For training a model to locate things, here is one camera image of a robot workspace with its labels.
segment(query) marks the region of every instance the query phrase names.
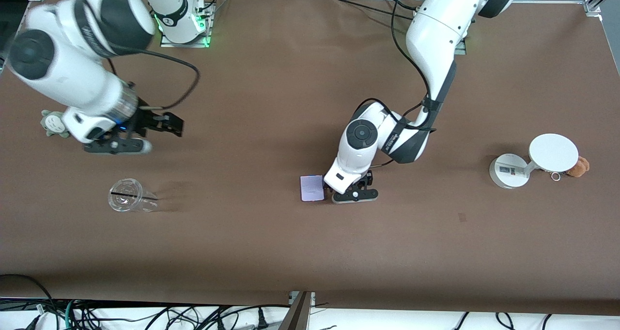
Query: brown table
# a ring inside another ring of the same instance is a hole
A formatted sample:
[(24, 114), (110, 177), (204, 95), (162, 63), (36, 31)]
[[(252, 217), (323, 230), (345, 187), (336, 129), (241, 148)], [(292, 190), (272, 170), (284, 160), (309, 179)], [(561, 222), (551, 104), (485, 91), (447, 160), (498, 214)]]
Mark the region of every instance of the brown table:
[[(47, 138), (40, 111), (64, 107), (5, 72), (0, 272), (37, 277), (58, 298), (282, 303), (308, 289), (334, 307), (618, 314), (620, 79), (581, 5), (479, 19), (420, 160), (375, 171), (376, 202), (301, 202), (299, 176), (327, 171), (361, 100), (403, 111), (423, 95), (388, 24), (336, 0), (229, 0), (210, 48), (157, 49), (203, 79), (173, 110), (184, 137), (149, 133), (148, 156)], [(192, 80), (157, 58), (114, 62), (153, 105)], [(574, 141), (591, 171), (494, 185), (490, 161), (527, 155), (543, 133)], [(110, 209), (125, 177), (165, 211)]]

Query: robotic arm link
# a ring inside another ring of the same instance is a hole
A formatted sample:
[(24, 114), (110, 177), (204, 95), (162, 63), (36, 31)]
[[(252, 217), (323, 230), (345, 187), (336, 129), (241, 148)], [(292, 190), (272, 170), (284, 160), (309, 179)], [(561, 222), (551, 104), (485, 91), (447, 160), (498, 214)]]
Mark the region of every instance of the robotic arm link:
[(423, 153), (430, 128), (456, 74), (454, 50), (467, 36), (472, 18), (492, 18), (514, 0), (426, 0), (407, 31), (409, 55), (428, 83), (416, 120), (410, 121), (374, 102), (357, 109), (342, 134), (338, 155), (324, 181), (344, 194), (366, 175), (378, 149), (399, 164)]
[[(171, 41), (185, 43), (200, 34), (194, 0), (148, 0), (161, 18), (175, 14), (162, 29)], [(68, 106), (62, 122), (84, 149), (93, 153), (143, 154), (146, 140), (124, 142), (121, 132), (146, 136), (146, 129), (182, 134), (183, 121), (142, 111), (146, 105), (133, 85), (102, 67), (102, 58), (145, 50), (155, 24), (142, 0), (61, 0), (28, 12), (26, 30), (9, 50), (9, 67), (41, 94)], [(111, 134), (115, 138), (104, 138)]]

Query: transparent cup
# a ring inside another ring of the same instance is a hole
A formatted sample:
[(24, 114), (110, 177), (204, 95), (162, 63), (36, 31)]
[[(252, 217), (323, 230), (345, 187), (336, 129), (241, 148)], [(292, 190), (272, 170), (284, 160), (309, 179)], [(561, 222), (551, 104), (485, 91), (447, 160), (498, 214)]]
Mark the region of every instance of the transparent cup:
[(150, 213), (157, 209), (158, 198), (133, 178), (118, 181), (108, 193), (108, 204), (116, 211)]

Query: brown plush toy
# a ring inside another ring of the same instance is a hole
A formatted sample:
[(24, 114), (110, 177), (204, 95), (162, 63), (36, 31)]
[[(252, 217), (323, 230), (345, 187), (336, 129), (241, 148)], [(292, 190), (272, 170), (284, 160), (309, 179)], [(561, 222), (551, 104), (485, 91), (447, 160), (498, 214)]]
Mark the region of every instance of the brown plush toy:
[(582, 175), (585, 174), (587, 171), (589, 171), (588, 160), (582, 156), (579, 156), (577, 164), (575, 164), (574, 167), (567, 171), (566, 174), (572, 177), (582, 177)]

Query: clear plastic cup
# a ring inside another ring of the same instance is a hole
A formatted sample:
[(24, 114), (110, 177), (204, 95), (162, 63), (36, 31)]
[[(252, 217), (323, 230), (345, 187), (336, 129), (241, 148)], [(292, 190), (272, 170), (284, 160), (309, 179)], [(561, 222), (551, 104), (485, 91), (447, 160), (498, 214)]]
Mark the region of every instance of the clear plastic cup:
[(157, 209), (157, 197), (133, 178), (118, 181), (108, 193), (108, 204), (116, 211), (151, 212)]

